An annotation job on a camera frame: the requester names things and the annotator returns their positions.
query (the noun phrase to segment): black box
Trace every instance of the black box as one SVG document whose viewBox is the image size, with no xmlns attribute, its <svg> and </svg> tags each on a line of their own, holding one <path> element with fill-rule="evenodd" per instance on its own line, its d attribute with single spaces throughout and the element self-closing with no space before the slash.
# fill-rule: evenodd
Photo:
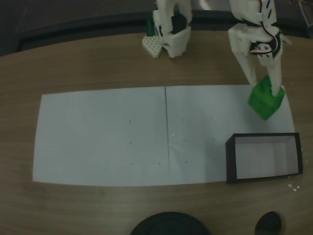
<svg viewBox="0 0 313 235">
<path fill-rule="evenodd" d="M 226 142 L 227 183 L 303 173 L 299 133 L 234 134 Z"/>
</svg>

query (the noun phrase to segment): table surface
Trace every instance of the table surface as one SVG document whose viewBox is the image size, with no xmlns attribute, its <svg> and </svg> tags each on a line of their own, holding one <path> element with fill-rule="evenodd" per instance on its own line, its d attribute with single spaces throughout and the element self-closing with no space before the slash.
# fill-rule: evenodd
<svg viewBox="0 0 313 235">
<path fill-rule="evenodd" d="M 214 235 L 251 235 L 259 218 L 282 214 L 287 235 L 313 231 L 313 42 L 290 37 L 283 83 L 300 132 L 305 173 L 289 179 L 110 188 L 32 182 L 42 94 L 172 85 L 247 84 L 227 32 L 194 31 L 183 57 L 154 60 L 143 34 L 56 44 L 0 57 L 1 234 L 127 235 L 144 218 L 183 212 Z M 258 77 L 266 69 L 257 66 Z"/>
</svg>

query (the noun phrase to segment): green cube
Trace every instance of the green cube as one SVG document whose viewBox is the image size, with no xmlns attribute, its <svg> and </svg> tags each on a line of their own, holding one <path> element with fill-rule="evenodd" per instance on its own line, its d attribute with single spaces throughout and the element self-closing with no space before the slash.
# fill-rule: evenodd
<svg viewBox="0 0 313 235">
<path fill-rule="evenodd" d="M 251 92 L 249 98 L 250 107 L 263 119 L 269 119 L 283 102 L 285 91 L 280 88 L 277 97 L 272 95 L 272 84 L 269 76 L 266 76 L 257 84 Z"/>
</svg>

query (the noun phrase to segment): white paper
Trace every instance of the white paper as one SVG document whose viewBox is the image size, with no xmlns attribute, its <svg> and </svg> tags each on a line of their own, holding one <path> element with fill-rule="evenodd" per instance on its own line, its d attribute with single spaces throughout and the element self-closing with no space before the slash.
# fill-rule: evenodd
<svg viewBox="0 0 313 235">
<path fill-rule="evenodd" d="M 43 95 L 33 180 L 91 186 L 169 183 L 164 87 Z"/>
<path fill-rule="evenodd" d="M 33 180 L 91 186 L 224 181 L 232 134 L 294 132 L 287 98 L 263 121 L 247 104 L 250 92 L 247 85 L 43 95 Z"/>
<path fill-rule="evenodd" d="M 294 132 L 287 97 L 267 121 L 249 107 L 251 86 L 168 87 L 171 184 L 226 180 L 225 143 L 234 133 Z"/>
</svg>

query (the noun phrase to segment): green part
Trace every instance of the green part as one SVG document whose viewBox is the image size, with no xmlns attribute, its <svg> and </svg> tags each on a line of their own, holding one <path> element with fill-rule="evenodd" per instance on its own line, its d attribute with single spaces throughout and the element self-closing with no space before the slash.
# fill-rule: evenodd
<svg viewBox="0 0 313 235">
<path fill-rule="evenodd" d="M 147 31 L 146 31 L 146 35 L 147 36 L 155 36 L 156 34 L 156 30 L 155 30 L 155 23 L 153 22 L 152 18 L 149 18 L 147 20 Z"/>
<path fill-rule="evenodd" d="M 249 98 L 250 107 L 263 119 L 268 120 L 280 107 L 283 102 L 285 91 L 280 88 L 277 97 L 272 95 L 272 84 L 269 76 L 266 76 L 257 84 Z"/>
</svg>

